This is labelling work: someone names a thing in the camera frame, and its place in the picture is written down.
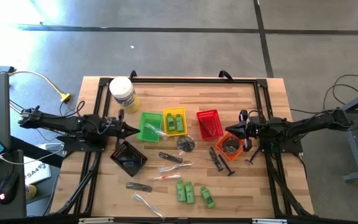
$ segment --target computer mouse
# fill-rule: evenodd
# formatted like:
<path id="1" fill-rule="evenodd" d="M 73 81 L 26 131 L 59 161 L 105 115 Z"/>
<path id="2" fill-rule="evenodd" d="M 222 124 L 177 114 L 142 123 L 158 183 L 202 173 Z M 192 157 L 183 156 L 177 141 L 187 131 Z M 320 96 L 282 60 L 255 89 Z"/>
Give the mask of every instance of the computer mouse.
<path id="1" fill-rule="evenodd" d="M 0 203 L 9 204 L 15 199 L 19 175 L 15 172 L 7 175 L 0 183 Z"/>

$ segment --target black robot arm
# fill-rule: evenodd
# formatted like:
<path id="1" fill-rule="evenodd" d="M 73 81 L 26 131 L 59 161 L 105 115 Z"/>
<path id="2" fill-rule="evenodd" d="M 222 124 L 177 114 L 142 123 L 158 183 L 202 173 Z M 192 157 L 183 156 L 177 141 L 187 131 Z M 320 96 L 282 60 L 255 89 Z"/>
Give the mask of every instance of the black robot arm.
<path id="1" fill-rule="evenodd" d="M 124 139 L 139 132 L 138 129 L 127 125 L 123 119 L 123 110 L 120 110 L 118 119 L 115 117 L 100 118 L 97 114 L 67 117 L 43 113 L 37 106 L 23 110 L 19 124 L 22 128 L 44 128 L 63 132 L 66 135 L 59 136 L 57 139 L 64 143 L 85 142 L 92 145 L 105 141 L 109 136 Z"/>
<path id="2" fill-rule="evenodd" d="M 240 117 L 244 117 L 245 114 L 247 114 L 247 111 L 242 110 Z M 346 112 L 340 109 L 324 111 L 311 118 L 296 122 L 289 122 L 286 118 L 272 118 L 266 123 L 260 123 L 254 121 L 254 118 L 249 118 L 250 120 L 247 121 L 247 118 L 248 115 L 238 124 L 226 127 L 226 131 L 234 134 L 239 139 L 259 138 L 283 142 L 293 136 L 320 129 L 328 128 L 346 131 L 353 124 L 347 117 Z"/>

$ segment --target concrete floor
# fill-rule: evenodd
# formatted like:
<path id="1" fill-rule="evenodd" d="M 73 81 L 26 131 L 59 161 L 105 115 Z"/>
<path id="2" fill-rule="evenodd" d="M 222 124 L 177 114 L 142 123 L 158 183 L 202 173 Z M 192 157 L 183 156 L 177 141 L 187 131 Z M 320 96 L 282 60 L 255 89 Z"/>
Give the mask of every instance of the concrete floor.
<path id="1" fill-rule="evenodd" d="M 266 29 L 358 30 L 358 1 L 260 0 Z M 75 104 L 85 75 L 209 76 L 222 69 L 234 77 L 266 77 L 259 34 L 136 32 L 47 32 L 1 28 L 1 24 L 98 27 L 207 27 L 257 29 L 252 0 L 0 0 L 0 65 L 48 76 Z M 284 78 L 292 108 L 322 110 L 325 91 L 343 74 L 358 74 L 358 35 L 267 35 L 274 77 Z M 358 78 L 344 83 L 358 88 Z M 338 88 L 340 99 L 357 93 Z M 41 78 L 11 78 L 11 99 L 24 107 L 41 105 L 58 113 L 59 96 Z M 331 97 L 326 106 L 339 106 Z M 308 117 L 293 113 L 294 119 Z M 34 130 L 12 135 L 45 143 Z M 45 137 L 55 135 L 41 130 Z M 318 131 L 302 140 L 315 213 L 358 221 L 358 181 L 342 175 L 357 171 L 343 133 Z"/>

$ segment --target small green bottle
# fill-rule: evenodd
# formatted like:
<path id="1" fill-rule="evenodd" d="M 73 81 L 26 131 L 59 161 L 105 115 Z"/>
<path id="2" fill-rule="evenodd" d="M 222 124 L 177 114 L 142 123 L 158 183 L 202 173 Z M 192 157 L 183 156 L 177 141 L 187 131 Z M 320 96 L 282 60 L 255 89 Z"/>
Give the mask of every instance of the small green bottle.
<path id="1" fill-rule="evenodd" d="M 187 203 L 194 203 L 194 189 L 191 186 L 191 182 L 186 183 L 186 202 Z"/>
<path id="2" fill-rule="evenodd" d="M 177 183 L 178 202 L 186 202 L 185 184 L 182 180 Z"/>
<path id="3" fill-rule="evenodd" d="M 180 114 L 177 114 L 177 131 L 178 132 L 182 132 L 184 131 L 184 127 L 183 127 L 183 120 L 180 116 Z"/>
<path id="4" fill-rule="evenodd" d="M 175 122 L 173 121 L 173 116 L 171 113 L 167 114 L 167 124 L 168 124 L 168 131 L 175 130 Z"/>
<path id="5" fill-rule="evenodd" d="M 201 196 L 203 196 L 207 208 L 215 207 L 215 202 L 212 199 L 209 190 L 205 186 L 201 187 Z"/>

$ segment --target wooden tabletop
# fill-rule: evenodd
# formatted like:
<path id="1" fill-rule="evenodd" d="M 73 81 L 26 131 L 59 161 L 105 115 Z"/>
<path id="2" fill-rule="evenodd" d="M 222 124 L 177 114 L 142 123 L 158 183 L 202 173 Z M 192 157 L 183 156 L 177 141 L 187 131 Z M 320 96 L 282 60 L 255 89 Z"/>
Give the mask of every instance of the wooden tabletop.
<path id="1" fill-rule="evenodd" d="M 86 104 L 81 110 L 81 114 L 93 113 L 99 78 L 84 77 L 79 101 L 84 100 Z M 291 121 L 283 79 L 268 78 L 267 81 L 274 116 L 288 118 Z M 134 87 L 140 100 L 140 106 L 135 113 L 125 114 L 125 120 L 130 126 L 139 127 L 139 120 L 143 111 L 162 113 L 164 108 L 185 107 L 188 134 L 195 140 L 196 149 L 183 156 L 184 160 L 193 162 L 194 166 L 190 169 L 181 170 L 180 174 L 184 182 L 191 181 L 193 183 L 196 203 L 188 205 L 177 201 L 177 180 L 154 182 L 147 180 L 148 177 L 160 175 L 159 167 L 174 165 L 170 161 L 159 158 L 158 152 L 163 151 L 177 156 L 176 138 L 154 143 L 137 140 L 134 135 L 127 138 L 127 141 L 147 156 L 148 161 L 135 177 L 130 177 L 109 158 L 114 151 L 115 143 L 115 138 L 110 138 L 106 151 L 103 152 L 101 158 L 92 216 L 156 217 L 143 203 L 134 199 L 134 194 L 137 191 L 126 189 L 126 182 L 132 181 L 153 187 L 151 194 L 138 193 L 148 203 L 161 210 L 166 217 L 273 217 L 272 198 L 264 155 L 260 153 L 252 166 L 244 162 L 257 149 L 258 142 L 253 141 L 254 147 L 249 152 L 243 152 L 235 161 L 227 160 L 230 168 L 236 172 L 227 177 L 227 170 L 218 172 L 208 153 L 209 147 L 214 146 L 218 140 L 203 141 L 196 119 L 196 112 L 216 109 L 223 128 L 236 124 L 241 109 L 248 111 L 256 109 L 252 85 L 135 83 Z M 102 103 L 99 114 L 102 114 L 103 107 Z M 117 116 L 118 110 L 119 106 L 112 98 L 109 116 Z M 74 152 L 63 161 L 51 211 L 57 211 L 61 208 L 77 188 L 83 157 L 83 152 Z M 304 208 L 313 213 L 302 164 L 291 154 L 283 154 L 283 164 L 288 188 Z M 200 194 L 202 186 L 207 186 L 215 200 L 216 206 L 213 209 L 206 208 Z M 85 207 L 87 195 L 88 188 L 85 190 L 82 208 Z M 283 210 L 280 190 L 278 190 L 278 197 L 280 207 Z"/>

